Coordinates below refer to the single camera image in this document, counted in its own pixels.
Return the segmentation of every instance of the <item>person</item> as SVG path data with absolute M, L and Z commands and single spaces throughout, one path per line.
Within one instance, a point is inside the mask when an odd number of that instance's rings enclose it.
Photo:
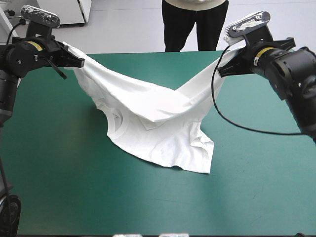
M 228 4 L 228 0 L 162 0 L 165 52 L 180 52 L 195 23 L 198 50 L 216 50 Z

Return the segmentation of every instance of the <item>green table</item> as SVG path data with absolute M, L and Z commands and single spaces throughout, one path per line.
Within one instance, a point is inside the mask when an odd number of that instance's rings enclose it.
M 108 68 L 178 88 L 221 52 L 94 54 Z M 316 233 L 316 149 L 308 137 L 233 127 L 210 111 L 211 174 L 138 159 L 106 136 L 107 120 L 72 71 L 23 79 L 1 155 L 22 200 L 20 234 L 294 235 Z M 298 131 L 287 105 L 257 75 L 226 79 L 218 104 L 236 122 Z

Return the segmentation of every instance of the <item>black pants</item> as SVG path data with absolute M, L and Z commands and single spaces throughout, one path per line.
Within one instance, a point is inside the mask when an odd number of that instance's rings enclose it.
M 175 7 L 162 0 L 165 52 L 180 52 L 197 23 L 197 45 L 199 51 L 216 50 L 224 25 L 228 0 L 204 11 L 191 11 Z

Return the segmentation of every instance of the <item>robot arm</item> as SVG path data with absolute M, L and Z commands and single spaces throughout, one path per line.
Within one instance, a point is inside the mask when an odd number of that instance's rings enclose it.
M 293 38 L 274 41 L 267 27 L 270 15 L 257 12 L 226 28 L 225 40 L 246 47 L 225 66 L 220 75 L 259 74 L 269 80 L 281 100 L 286 100 L 301 132 L 316 142 L 316 55 L 307 47 L 289 51 Z
M 12 116 L 18 80 L 29 71 L 49 66 L 65 79 L 58 67 L 81 68 L 84 64 L 84 59 L 70 53 L 51 34 L 60 25 L 55 14 L 28 5 L 21 13 L 30 21 L 26 37 L 0 46 L 0 127 Z

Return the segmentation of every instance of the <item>beige top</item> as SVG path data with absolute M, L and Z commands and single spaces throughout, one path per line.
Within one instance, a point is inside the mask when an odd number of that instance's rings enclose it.
M 192 11 L 208 10 L 208 9 L 217 7 L 223 2 L 225 2 L 225 0 L 165 0 L 165 1 L 178 8 L 192 10 Z

